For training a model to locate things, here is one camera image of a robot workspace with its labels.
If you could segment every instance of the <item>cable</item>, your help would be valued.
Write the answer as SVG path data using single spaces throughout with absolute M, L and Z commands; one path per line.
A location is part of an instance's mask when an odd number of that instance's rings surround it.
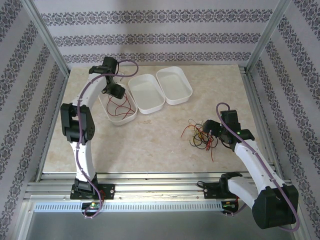
M 221 141 L 221 144 L 222 144 L 225 148 L 227 148 L 227 149 L 231 149 L 231 147 L 229 147 L 229 146 L 225 145 L 225 143 L 224 143 L 223 141 Z
M 109 101 L 108 101 L 108 103 L 106 104 L 106 112 L 107 112 L 110 116 L 112 116 L 112 117 L 117 117 L 117 116 L 120 116 L 120 115 L 125 114 L 125 116 L 122 118 L 122 120 L 123 120 L 123 119 L 126 118 L 126 116 L 127 116 L 128 114 L 133 115 L 133 114 L 135 113 L 135 111 L 134 111 L 134 110 L 132 109 L 132 107 L 131 107 L 130 101 L 129 101 L 126 93 L 124 94 L 124 97 L 125 97 L 125 101 L 124 101 L 121 105 L 119 105 L 119 104 L 115 103 L 114 101 L 112 101 L 113 96 L 111 96 L 111 97 L 109 96 Z M 114 114 L 112 114 L 112 113 L 109 112 L 108 106 L 109 106 L 109 103 L 110 103 L 110 102 L 117 106 L 117 107 L 115 108 L 115 110 L 114 110 Z M 124 104 L 125 104 L 126 102 L 128 102 L 129 107 L 124 106 Z M 117 114 L 117 109 L 118 109 L 118 108 L 126 108 L 126 109 L 128 109 L 128 111 L 127 111 L 127 112 L 120 113 L 120 114 Z
M 102 77 L 105 77 L 105 76 L 110 76 L 110 77 L 124 77 L 124 78 L 130 78 L 130 77 L 133 77 L 134 75 L 137 74 L 137 72 L 139 71 L 139 66 L 138 64 L 133 61 L 133 60 L 123 60 L 123 61 L 120 61 L 120 63 L 123 63 L 123 62 L 131 62 L 133 64 L 136 65 L 136 71 L 131 74 L 131 75 L 118 75 L 118 74 L 113 74 L 113 73 L 103 73 L 99 76 L 96 76 L 94 77 L 91 81 L 89 81 L 87 83 L 87 85 L 84 86 L 82 92 L 80 93 L 80 96 L 78 98 L 78 101 L 77 101 L 77 106 L 76 106 L 76 111 L 77 111 L 77 115 L 80 113 L 80 103 L 82 101 L 82 98 L 86 92 L 86 90 L 88 89 L 88 87 L 94 82 L 96 81 L 97 79 L 99 78 L 102 78 Z M 102 209 L 102 205 L 103 205 L 103 201 L 102 201 L 102 197 L 101 197 L 101 193 L 100 191 L 98 190 L 98 188 L 91 182 L 90 178 L 87 176 L 87 174 L 85 173 L 85 171 L 83 170 L 83 168 L 81 167 L 80 165 L 80 162 L 79 162 L 79 148 L 80 148 L 80 144 L 81 144 L 81 140 L 82 140 L 82 137 L 83 137 L 83 131 L 82 131 L 82 121 L 81 121 L 81 117 L 78 118 L 78 122 L 79 122 L 79 141 L 77 142 L 76 144 L 76 150 L 75 150 L 75 162 L 76 162 L 76 165 L 78 166 L 80 172 L 82 173 L 82 175 L 84 176 L 84 178 L 87 180 L 87 182 L 93 187 L 93 189 L 97 192 L 98 194 L 98 197 L 99 197 L 99 203 L 100 203 L 100 206 L 98 208 L 98 210 L 92 215 L 92 216 L 87 216 L 87 211 L 84 210 L 84 217 L 85 218 L 90 218 L 90 219 L 93 219 L 95 216 L 97 216 L 99 214 L 99 212 L 101 211 Z
M 234 131 L 232 131 L 227 124 L 223 121 L 222 117 L 219 114 L 219 106 L 220 105 L 225 105 L 228 107 L 228 110 L 230 110 L 230 106 L 225 103 L 225 102 L 220 102 L 217 104 L 217 106 L 215 107 L 215 112 L 219 118 L 219 120 L 221 121 L 222 125 L 233 135 L 235 136 L 237 139 L 239 139 L 248 149 L 250 149 L 250 151 L 252 152 L 252 154 L 254 154 L 256 156 L 256 158 L 259 160 L 261 166 L 263 167 L 263 169 L 266 171 L 266 173 L 268 174 L 270 180 L 274 183 L 274 185 L 279 189 L 280 193 L 282 194 L 283 198 L 285 199 L 285 201 L 287 202 L 287 204 L 289 205 L 289 208 L 291 209 L 295 220 L 296 220 L 296 225 L 293 229 L 287 229 L 284 228 L 282 226 L 280 226 L 279 228 L 286 231 L 286 232 L 295 232 L 299 229 L 300 227 L 300 220 L 298 217 L 298 214 L 295 210 L 295 207 L 293 206 L 293 204 L 290 202 L 289 198 L 287 197 L 287 195 L 285 194 L 285 192 L 282 190 L 282 188 L 279 186 L 279 184 L 277 183 L 277 181 L 274 179 L 272 173 L 269 171 L 269 169 L 267 168 L 266 164 L 264 163 L 264 161 L 262 160 L 262 158 L 259 156 L 259 154 L 256 152 L 256 150 L 253 149 L 253 147 L 251 147 L 247 142 L 245 142 L 245 140 L 243 140 L 238 134 L 236 134 Z
M 191 143 L 191 141 L 189 141 L 190 145 L 193 147 L 196 147 L 198 149 L 201 149 L 201 150 L 205 149 L 206 151 L 209 151 L 211 149 L 211 153 L 210 153 L 211 160 L 212 160 L 212 162 L 214 162 L 214 158 L 213 158 L 212 154 L 213 154 L 213 148 L 215 148 L 218 145 L 218 138 L 215 138 L 216 144 L 213 146 L 214 136 L 212 136 L 210 132 L 206 133 L 206 132 L 202 131 L 202 128 L 203 128 L 202 124 L 195 122 L 193 119 L 189 119 L 188 122 L 189 122 L 189 125 L 186 126 L 185 129 L 183 130 L 183 132 L 181 134 L 181 138 L 184 135 L 187 128 L 193 127 L 195 134 L 193 135 L 193 139 L 192 139 L 193 144 Z
M 243 205 L 240 207 L 240 209 L 238 209 L 238 211 L 236 211 L 236 212 L 232 212 L 232 211 L 229 211 L 229 210 L 227 210 L 227 209 L 223 209 L 223 211 L 224 211 L 224 212 L 228 212 L 228 213 L 225 214 L 226 217 L 227 217 L 227 216 L 233 217 L 234 215 L 237 215 L 237 214 L 240 213 L 243 209 L 245 209 L 246 206 L 247 206 L 247 204 L 243 204 Z

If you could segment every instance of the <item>striped wallpaper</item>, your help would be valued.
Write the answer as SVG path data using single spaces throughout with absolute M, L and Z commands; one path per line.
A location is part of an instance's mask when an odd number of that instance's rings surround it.
M 269 133 L 311 239 L 320 239 L 320 0 L 293 0 L 252 71 Z
M 245 66 L 278 0 L 35 0 L 70 67 L 105 55 L 140 65 Z
M 0 0 L 0 240 L 37 172 L 64 75 L 19 0 Z

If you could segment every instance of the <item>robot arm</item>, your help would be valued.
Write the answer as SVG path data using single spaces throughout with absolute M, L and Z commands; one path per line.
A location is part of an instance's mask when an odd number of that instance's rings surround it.
M 91 139 L 95 134 L 95 124 L 91 115 L 91 109 L 97 100 L 99 94 L 109 94 L 115 98 L 122 99 L 125 94 L 125 89 L 118 84 L 115 84 L 112 76 L 105 76 L 92 81 L 95 77 L 101 74 L 116 73 L 118 62 L 112 57 L 105 57 L 101 66 L 93 66 L 89 70 L 89 78 L 80 93 L 85 90 L 81 98 L 80 112 L 77 112 L 79 95 L 69 104 L 64 103 L 60 108 L 62 133 L 66 136 L 72 147 L 74 158 L 76 159 L 77 143 L 78 146 L 78 161 L 82 171 L 88 179 L 98 188 L 98 180 L 96 170 L 92 161 L 91 154 Z M 76 117 L 81 118 L 82 139 L 80 138 L 79 121 Z M 88 198 L 96 196 L 97 193 L 93 186 L 88 182 L 83 173 L 76 164 L 76 177 L 72 190 L 79 195 L 88 194 Z
M 294 213 L 278 187 L 280 186 L 297 212 L 299 194 L 295 186 L 287 186 L 272 170 L 260 152 L 251 132 L 248 129 L 241 129 L 237 111 L 221 111 L 220 116 L 221 121 L 243 139 L 245 143 L 231 134 L 223 125 L 213 120 L 207 120 L 204 123 L 203 131 L 211 133 L 229 145 L 229 148 L 235 152 L 248 169 L 256 187 L 251 185 L 239 173 L 223 174 L 219 183 L 216 184 L 222 188 L 224 194 L 230 194 L 230 196 L 236 195 L 242 199 L 252 209 L 253 218 L 260 228 L 266 229 L 294 224 L 296 222 Z M 270 177 L 270 174 L 257 158 L 257 154 L 272 177 Z

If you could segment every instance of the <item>ventilated metal strip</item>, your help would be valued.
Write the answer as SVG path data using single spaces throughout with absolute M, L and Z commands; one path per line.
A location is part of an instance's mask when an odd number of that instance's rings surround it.
M 35 212 L 73 213 L 81 211 L 81 202 L 39 202 Z M 181 202 L 105 202 L 102 212 L 189 212 L 222 211 L 221 201 Z

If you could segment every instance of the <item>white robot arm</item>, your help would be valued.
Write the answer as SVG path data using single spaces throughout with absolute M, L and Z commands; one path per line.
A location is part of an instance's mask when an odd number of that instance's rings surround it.
M 124 96 L 125 89 L 113 81 L 113 76 L 116 76 L 118 65 L 119 63 L 114 58 L 105 57 L 101 66 L 93 66 L 89 70 L 88 81 L 80 94 L 71 103 L 61 105 L 62 133 L 66 136 L 68 142 L 70 142 L 76 161 L 76 177 L 72 186 L 71 199 L 82 197 L 96 199 L 97 190 L 100 191 L 101 188 L 110 187 L 111 190 L 107 190 L 108 192 L 112 192 L 114 189 L 114 185 L 100 184 L 99 186 L 98 184 L 91 153 L 91 139 L 95 134 L 95 124 L 91 115 L 91 109 L 101 92 L 118 99 L 122 99 Z M 79 119 L 81 119 L 81 139 Z
M 217 114 L 220 104 L 230 108 L 226 103 L 219 103 L 216 108 Z M 207 120 L 203 124 L 203 131 L 229 145 L 248 169 L 255 187 L 241 174 L 229 172 L 221 175 L 219 183 L 203 183 L 200 186 L 207 192 L 204 194 L 205 198 L 240 198 L 252 209 L 253 218 L 262 229 L 293 224 L 296 221 L 298 229 L 299 194 L 295 186 L 287 186 L 273 171 L 251 132 L 241 129 L 236 110 L 221 111 L 218 117 L 222 124 Z

